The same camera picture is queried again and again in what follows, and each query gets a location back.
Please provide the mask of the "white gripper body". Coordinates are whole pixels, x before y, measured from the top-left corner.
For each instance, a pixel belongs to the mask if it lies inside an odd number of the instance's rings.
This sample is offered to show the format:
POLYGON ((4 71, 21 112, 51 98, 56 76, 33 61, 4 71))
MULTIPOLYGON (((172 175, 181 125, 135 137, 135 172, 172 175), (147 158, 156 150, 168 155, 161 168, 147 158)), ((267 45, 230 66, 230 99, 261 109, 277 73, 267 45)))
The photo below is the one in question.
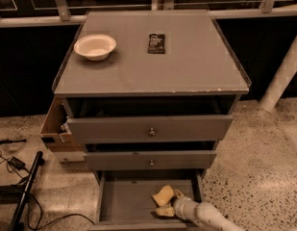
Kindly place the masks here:
POLYGON ((198 203, 186 196, 177 198, 174 201, 173 205, 176 216, 178 218, 187 219, 191 221, 196 221, 198 219, 196 214, 197 207, 198 203))

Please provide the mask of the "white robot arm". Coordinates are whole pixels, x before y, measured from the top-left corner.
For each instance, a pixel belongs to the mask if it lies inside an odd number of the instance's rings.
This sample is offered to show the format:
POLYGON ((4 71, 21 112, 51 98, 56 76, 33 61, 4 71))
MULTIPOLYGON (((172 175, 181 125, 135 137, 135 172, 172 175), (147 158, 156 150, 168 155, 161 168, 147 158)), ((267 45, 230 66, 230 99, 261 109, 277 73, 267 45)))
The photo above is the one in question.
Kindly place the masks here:
MULTIPOLYGON (((276 106, 296 72, 297 36, 260 100, 260 105, 266 111, 271 111, 276 106)), ((203 231, 245 231, 226 219, 209 202, 198 203, 170 185, 163 186, 152 198, 158 205, 155 213, 159 217, 178 217, 190 220, 203 231)))

